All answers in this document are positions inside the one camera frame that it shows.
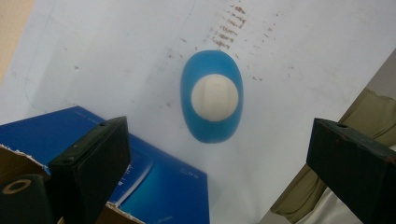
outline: white surface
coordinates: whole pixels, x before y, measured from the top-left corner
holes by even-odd
[[[297,224],[362,224],[350,209],[329,189],[326,188],[315,209],[300,219]]]
[[[209,121],[227,119],[238,105],[238,90],[233,82],[219,74],[202,77],[191,93],[191,104],[201,118]]]
[[[259,224],[290,224],[290,222],[285,217],[268,210]]]
[[[0,123],[81,105],[209,176],[211,222],[257,223],[302,167],[314,117],[338,120],[396,47],[396,1],[36,0],[0,86]],[[189,57],[221,49],[244,81],[235,135],[196,141]]]

